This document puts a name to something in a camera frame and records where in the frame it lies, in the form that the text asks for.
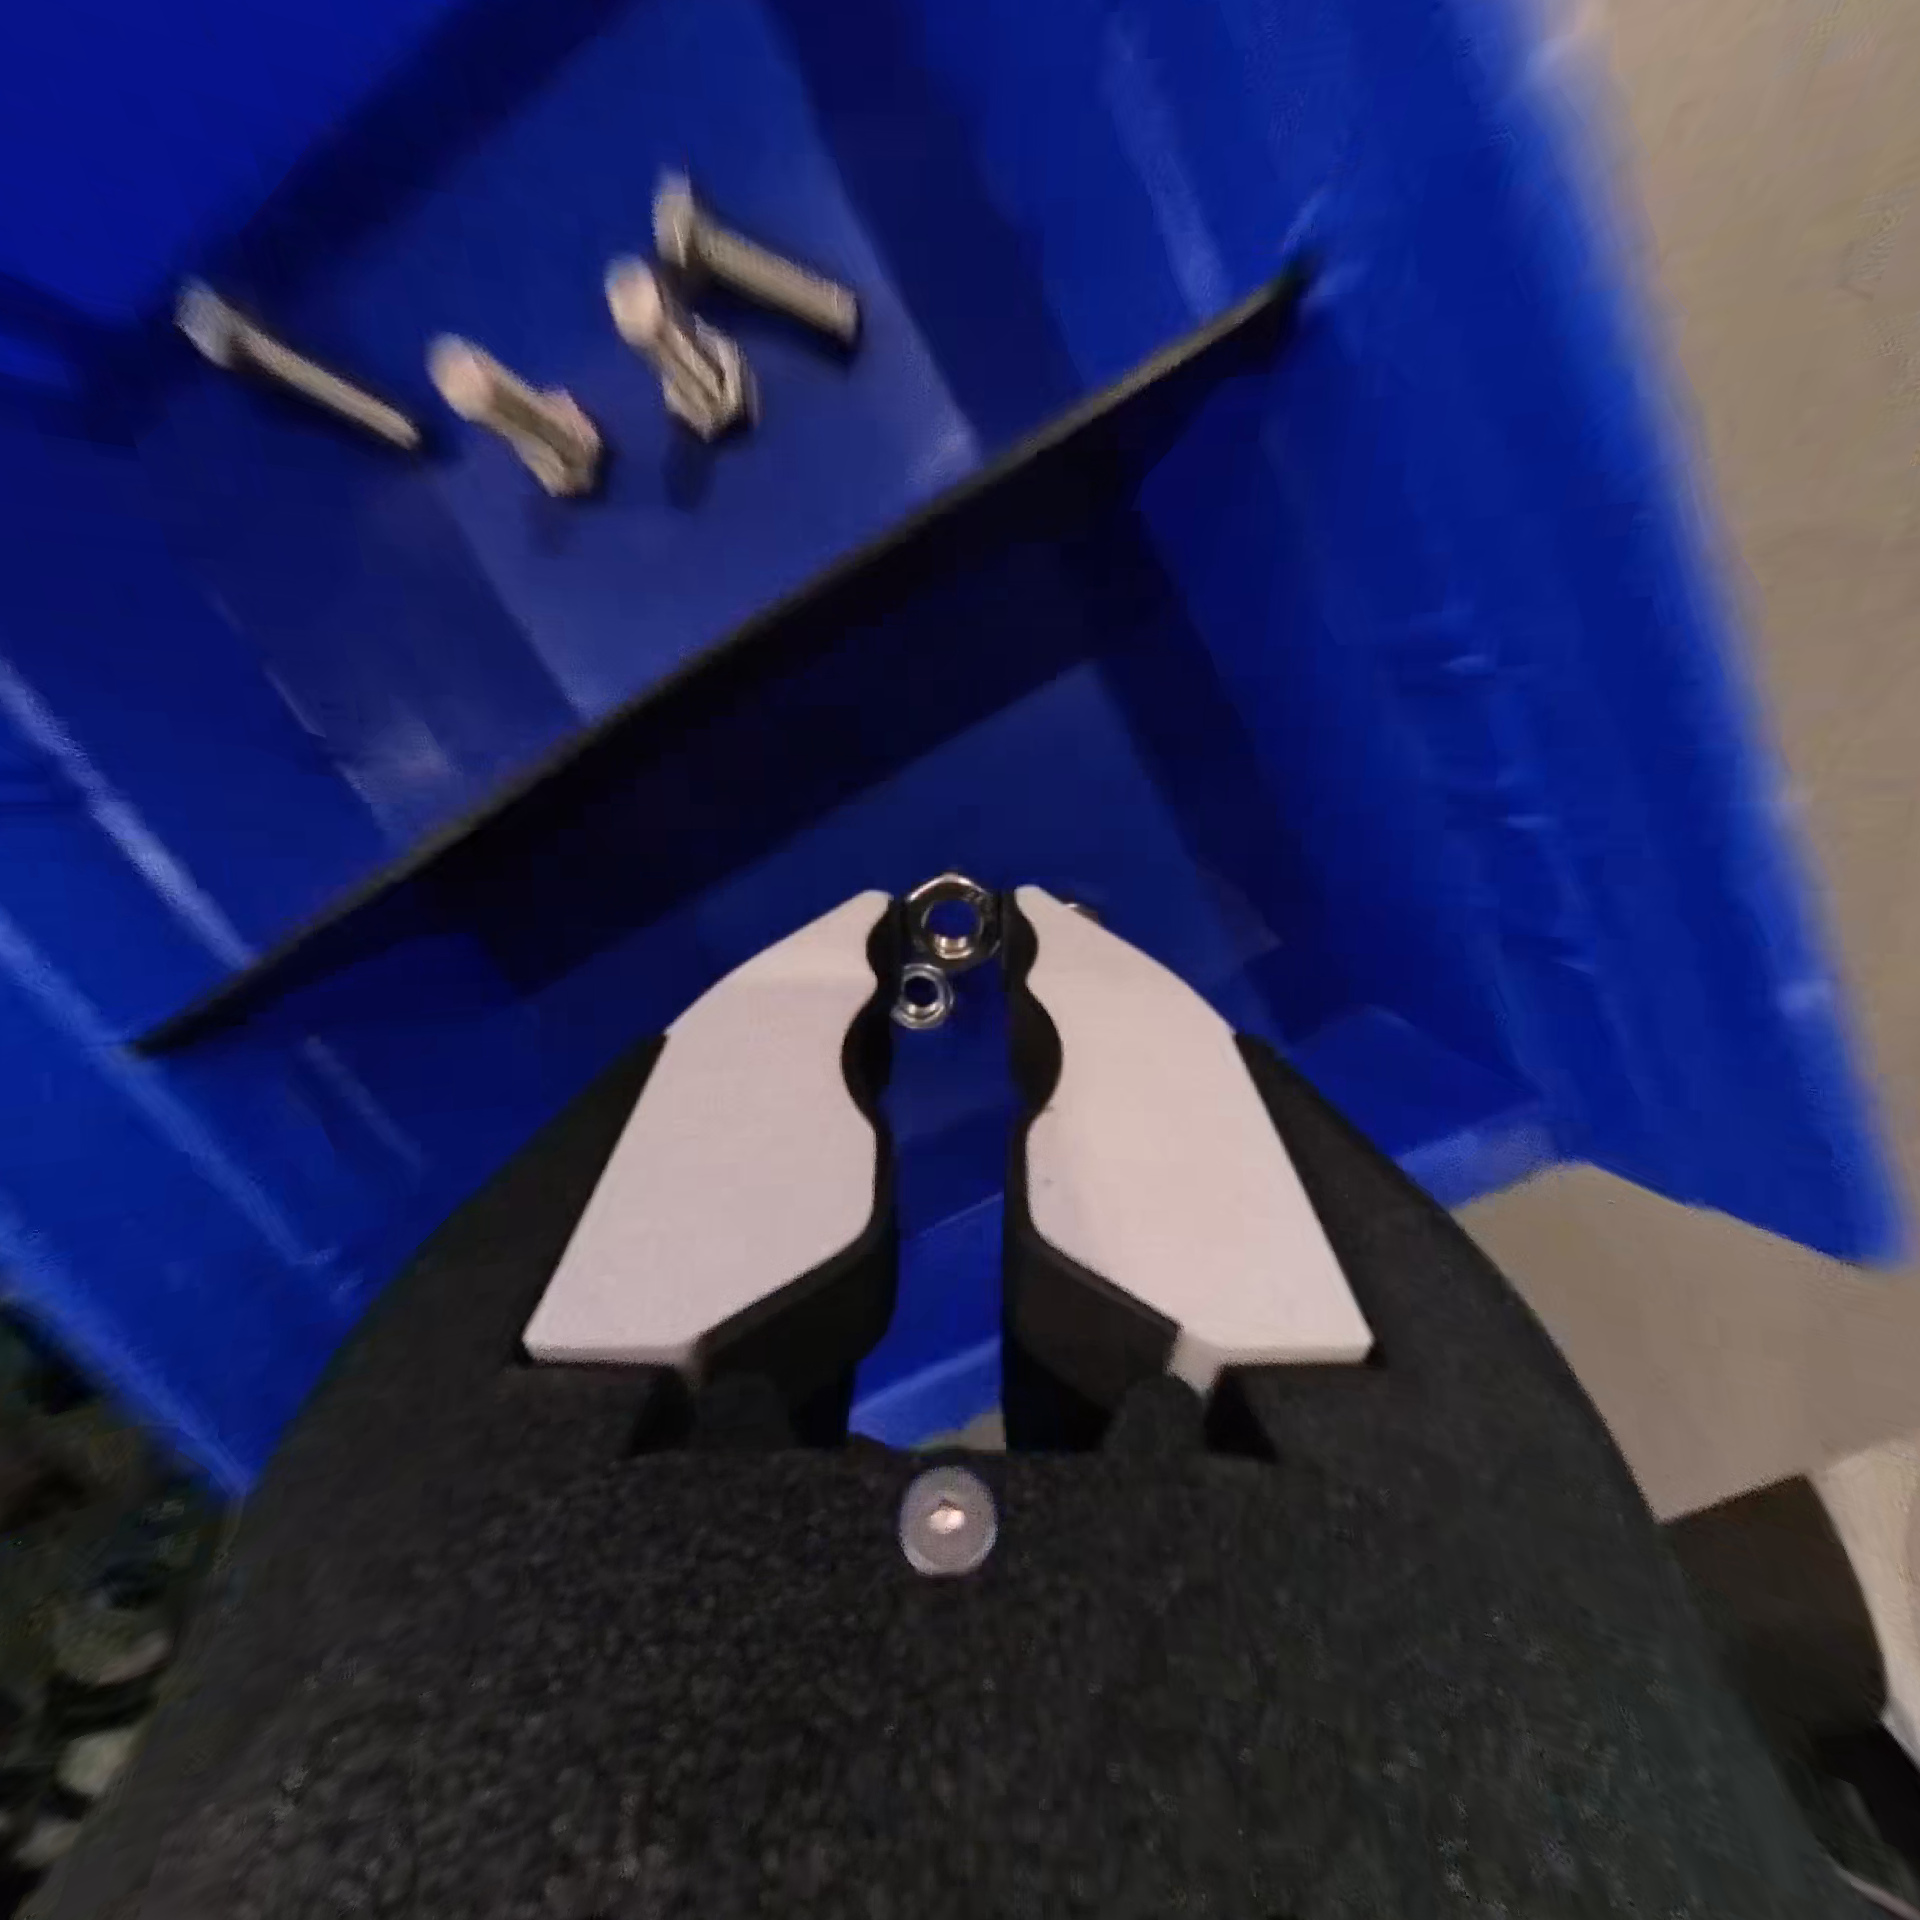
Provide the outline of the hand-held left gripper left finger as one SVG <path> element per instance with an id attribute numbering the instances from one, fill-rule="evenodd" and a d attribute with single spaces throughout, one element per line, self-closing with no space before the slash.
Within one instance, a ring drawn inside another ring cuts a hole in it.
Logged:
<path id="1" fill-rule="evenodd" d="M 895 902 L 856 891 L 663 1031 L 522 1329 L 528 1362 L 650 1371 L 686 1402 L 763 1387 L 799 1448 L 848 1446 L 900 1284 L 898 969 Z"/>

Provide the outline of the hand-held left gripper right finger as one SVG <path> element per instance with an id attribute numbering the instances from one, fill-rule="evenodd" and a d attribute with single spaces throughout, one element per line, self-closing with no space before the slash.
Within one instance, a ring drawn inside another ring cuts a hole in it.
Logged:
<path id="1" fill-rule="evenodd" d="M 1264 1097 L 1271 1059 L 1150 951 L 1026 882 L 1004 902 L 1014 1083 L 1002 1214 L 1010 1449 L 1095 1449 L 1140 1385 L 1356 1370 L 1360 1299 Z"/>

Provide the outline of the blue plastic bin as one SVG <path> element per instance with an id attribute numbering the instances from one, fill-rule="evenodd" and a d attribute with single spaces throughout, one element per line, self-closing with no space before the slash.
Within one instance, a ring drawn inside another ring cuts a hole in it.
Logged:
<path id="1" fill-rule="evenodd" d="M 1594 1163 L 1824 1257 L 1888 1142 L 1624 260 L 1516 4 L 5 4 L 5 1300 L 239 1490 L 414 1249 L 709 979 L 860 890 L 1035 881 L 1445 1206 Z M 690 290 L 660 175 L 853 286 Z M 1086 660 L 549 986 L 429 942 L 127 1043 L 1299 254 Z M 744 352 L 706 443 L 615 334 Z M 175 327 L 204 281 L 420 424 Z M 592 497 L 455 417 L 463 337 Z"/>

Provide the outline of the black bin divider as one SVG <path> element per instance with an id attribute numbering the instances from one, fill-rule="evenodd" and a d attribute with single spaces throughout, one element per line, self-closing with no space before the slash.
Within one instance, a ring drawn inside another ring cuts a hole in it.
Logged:
<path id="1" fill-rule="evenodd" d="M 1187 426 L 1292 348 L 1317 276 L 1045 420 L 127 1043 L 158 1062 L 452 942 L 522 998 L 1086 660 L 1191 626 L 1135 505 Z"/>

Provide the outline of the dark cluttered pile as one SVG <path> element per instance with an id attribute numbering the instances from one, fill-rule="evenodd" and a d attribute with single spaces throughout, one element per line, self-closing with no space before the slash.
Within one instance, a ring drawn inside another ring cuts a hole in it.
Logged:
<path id="1" fill-rule="evenodd" d="M 148 1734 L 229 1503 L 3 1311 L 3 1916 L 34 1916 Z"/>

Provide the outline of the steel bolt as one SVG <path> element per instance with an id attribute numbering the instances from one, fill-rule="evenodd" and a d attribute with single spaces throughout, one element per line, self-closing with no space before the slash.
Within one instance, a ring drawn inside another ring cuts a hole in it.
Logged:
<path id="1" fill-rule="evenodd" d="M 541 491 L 581 498 L 599 490 L 605 443 L 572 394 L 522 379 L 455 334 L 428 344 L 424 370 L 446 407 L 506 441 Z"/>
<path id="2" fill-rule="evenodd" d="M 618 338 L 652 368 L 680 427 L 716 443 L 756 426 L 759 388 L 744 352 L 698 318 L 650 260 L 611 260 L 605 303 Z"/>
<path id="3" fill-rule="evenodd" d="M 838 352 L 860 348 L 855 288 L 723 225 L 686 175 L 664 172 L 656 183 L 654 246 L 686 288 L 717 288 L 744 300 L 798 323 Z"/>
<path id="4" fill-rule="evenodd" d="M 221 374 L 291 395 L 387 448 L 412 457 L 424 450 L 419 420 L 291 348 L 204 281 L 192 279 L 179 290 L 175 327 Z"/>

